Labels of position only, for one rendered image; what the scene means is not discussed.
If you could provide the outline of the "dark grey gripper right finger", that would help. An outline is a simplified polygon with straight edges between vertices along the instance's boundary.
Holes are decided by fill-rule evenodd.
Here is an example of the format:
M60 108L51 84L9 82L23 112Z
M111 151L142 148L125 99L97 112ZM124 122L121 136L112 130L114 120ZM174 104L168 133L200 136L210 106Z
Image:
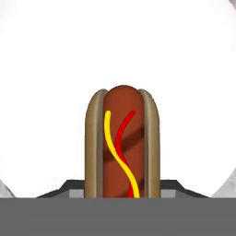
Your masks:
M162 198L206 198L205 195L185 189L177 180L161 180L160 194Z

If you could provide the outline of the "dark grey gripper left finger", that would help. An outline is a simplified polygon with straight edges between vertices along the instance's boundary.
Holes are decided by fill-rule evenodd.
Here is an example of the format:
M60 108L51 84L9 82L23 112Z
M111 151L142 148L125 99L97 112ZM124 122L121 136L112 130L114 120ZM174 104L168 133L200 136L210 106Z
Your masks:
M66 180L63 185L47 194L40 195L40 198L83 198L84 181Z

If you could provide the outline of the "large white plate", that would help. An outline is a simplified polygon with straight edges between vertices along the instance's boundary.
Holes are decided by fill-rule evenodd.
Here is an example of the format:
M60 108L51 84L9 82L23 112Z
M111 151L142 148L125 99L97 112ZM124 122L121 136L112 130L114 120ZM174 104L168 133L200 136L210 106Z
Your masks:
M236 168L230 0L0 0L0 180L82 178L89 100L122 84L157 103L161 176L214 194Z

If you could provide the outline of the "hot dog with mustard ketchup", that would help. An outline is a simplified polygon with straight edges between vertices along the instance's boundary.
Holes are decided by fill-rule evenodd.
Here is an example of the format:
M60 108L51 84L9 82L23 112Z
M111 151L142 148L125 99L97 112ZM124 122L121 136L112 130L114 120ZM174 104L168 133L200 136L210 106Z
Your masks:
M84 196L160 196L159 113L147 91L121 85L91 98L85 119Z

